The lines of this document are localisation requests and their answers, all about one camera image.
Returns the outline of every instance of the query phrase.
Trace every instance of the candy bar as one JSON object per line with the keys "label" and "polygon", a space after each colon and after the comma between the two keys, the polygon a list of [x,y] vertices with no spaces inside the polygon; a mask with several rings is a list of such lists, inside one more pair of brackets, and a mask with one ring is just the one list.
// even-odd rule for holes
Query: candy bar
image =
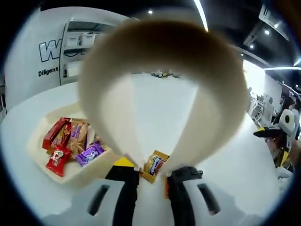
{"label": "candy bar", "polygon": [[85,166],[103,152],[104,150],[102,149],[100,144],[94,143],[92,146],[87,148],[87,150],[77,155],[76,160],[79,162],[81,166]]}
{"label": "candy bar", "polygon": [[54,124],[54,126],[49,130],[49,132],[44,136],[42,148],[49,149],[56,135],[59,133],[62,127],[69,121],[70,118],[60,118],[59,121],[57,121]]}
{"label": "candy bar", "polygon": [[46,165],[46,168],[56,175],[63,177],[65,163],[70,158],[70,150],[65,147],[55,145],[54,151]]}
{"label": "candy bar", "polygon": [[157,174],[161,166],[168,159],[168,155],[161,153],[159,151],[154,151],[154,153],[149,157],[144,165],[144,169],[140,172],[141,176],[153,183],[156,180]]}
{"label": "candy bar", "polygon": [[72,119],[71,135],[67,144],[67,148],[71,150],[71,158],[82,153],[86,148],[88,123],[84,119]]}
{"label": "candy bar", "polygon": [[50,148],[47,150],[47,154],[52,154],[55,145],[65,147],[70,138],[71,133],[71,123],[68,122],[63,126],[63,128],[59,131],[55,139],[52,141]]}

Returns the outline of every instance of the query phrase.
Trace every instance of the cream tray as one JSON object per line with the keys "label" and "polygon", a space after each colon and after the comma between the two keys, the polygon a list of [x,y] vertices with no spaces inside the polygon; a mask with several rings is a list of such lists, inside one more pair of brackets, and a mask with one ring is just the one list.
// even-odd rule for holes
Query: cream tray
{"label": "cream tray", "polygon": [[[27,143],[27,150],[32,159],[49,177],[60,184],[70,182],[79,186],[85,186],[95,178],[104,178],[112,168],[114,162],[121,158],[121,156],[116,155],[111,149],[106,150],[84,167],[81,167],[76,161],[67,163],[64,168],[63,177],[56,175],[46,168],[50,156],[46,153],[46,150],[42,148],[43,138],[60,117],[86,119],[78,103],[58,108],[45,115],[38,123]],[[91,139],[89,136],[91,130],[91,128],[88,130],[87,143],[89,139]]]}

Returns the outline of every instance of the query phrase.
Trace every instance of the light fixture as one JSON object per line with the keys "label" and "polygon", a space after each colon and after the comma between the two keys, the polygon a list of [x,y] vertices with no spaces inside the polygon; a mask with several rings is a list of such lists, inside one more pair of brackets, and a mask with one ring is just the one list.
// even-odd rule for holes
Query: light fixture
{"label": "light fixture", "polygon": [[197,9],[198,9],[198,13],[199,13],[200,16],[201,16],[201,19],[202,19],[202,22],[203,22],[205,31],[208,32],[208,24],[207,24],[207,20],[206,20],[206,17],[205,17],[205,13],[204,13],[202,4],[201,4],[200,0],[193,0],[193,1],[194,1],[194,3],[196,4]]}
{"label": "light fixture", "polygon": [[270,67],[270,68],[264,68],[265,71],[272,71],[272,70],[300,70],[301,67]]}
{"label": "light fixture", "polygon": [[296,65],[298,65],[301,62],[301,57],[299,58],[299,60],[296,61],[296,63],[293,64],[293,66],[295,67]]}

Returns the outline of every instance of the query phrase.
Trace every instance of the purple candy wrapper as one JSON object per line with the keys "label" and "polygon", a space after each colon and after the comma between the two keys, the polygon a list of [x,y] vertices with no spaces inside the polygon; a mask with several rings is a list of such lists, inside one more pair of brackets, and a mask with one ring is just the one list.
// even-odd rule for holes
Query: purple candy wrapper
{"label": "purple candy wrapper", "polygon": [[100,144],[94,143],[81,154],[77,155],[76,160],[81,166],[85,166],[103,152],[104,149],[100,146]]}

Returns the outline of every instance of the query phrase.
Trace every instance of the yellow object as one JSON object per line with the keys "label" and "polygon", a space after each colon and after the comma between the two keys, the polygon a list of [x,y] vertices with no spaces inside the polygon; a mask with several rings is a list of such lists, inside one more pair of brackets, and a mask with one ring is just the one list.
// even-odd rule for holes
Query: yellow object
{"label": "yellow object", "polygon": [[287,157],[288,157],[288,152],[284,152],[280,166],[283,165],[283,163],[286,161]]}
{"label": "yellow object", "polygon": [[259,132],[259,131],[264,131],[264,130],[265,130],[264,127],[260,126],[260,127],[257,129],[257,132]]}
{"label": "yellow object", "polygon": [[122,157],[114,163],[114,166],[129,166],[134,167],[134,164],[131,163],[126,157]]}

